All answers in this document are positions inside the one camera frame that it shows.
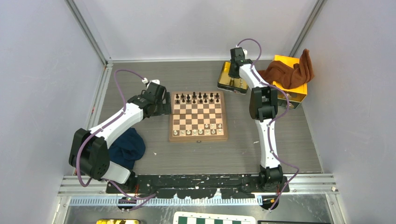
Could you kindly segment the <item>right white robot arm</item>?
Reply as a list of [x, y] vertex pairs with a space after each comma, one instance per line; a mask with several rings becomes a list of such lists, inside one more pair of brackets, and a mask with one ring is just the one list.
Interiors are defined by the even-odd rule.
[[239, 46], [230, 50], [229, 76], [241, 78], [251, 90], [249, 114], [257, 126], [261, 147], [258, 186], [270, 192], [283, 180], [282, 166], [276, 158], [274, 133], [274, 119], [278, 113], [277, 90], [264, 81], [245, 53], [246, 51]]

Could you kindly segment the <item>gold metal tin tray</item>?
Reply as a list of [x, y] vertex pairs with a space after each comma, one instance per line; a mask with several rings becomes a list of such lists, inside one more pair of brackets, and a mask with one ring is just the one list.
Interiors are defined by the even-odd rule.
[[248, 85], [242, 78], [232, 78], [228, 75], [230, 69], [230, 62], [224, 62], [220, 72], [217, 88], [245, 95], [248, 91]]

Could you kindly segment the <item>wooden chess board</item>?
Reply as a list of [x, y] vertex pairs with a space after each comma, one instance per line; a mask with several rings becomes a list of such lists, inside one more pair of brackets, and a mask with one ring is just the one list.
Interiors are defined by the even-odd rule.
[[[172, 112], [170, 114], [170, 142], [195, 142], [195, 141], [226, 141], [228, 130], [226, 122], [226, 108], [224, 93], [222, 91], [175, 91], [170, 94]], [[218, 133], [218, 125], [222, 124], [223, 133]], [[192, 130], [210, 130], [209, 135], [192, 135]]]

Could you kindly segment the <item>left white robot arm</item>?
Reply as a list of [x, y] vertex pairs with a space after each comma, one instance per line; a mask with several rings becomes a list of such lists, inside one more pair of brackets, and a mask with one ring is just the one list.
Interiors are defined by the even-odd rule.
[[171, 113], [170, 93], [151, 80], [140, 95], [130, 98], [126, 105], [105, 122], [89, 129], [78, 129], [73, 136], [69, 164], [95, 180], [110, 180], [126, 193], [136, 187], [131, 169], [110, 160], [109, 147], [131, 126], [145, 118]]

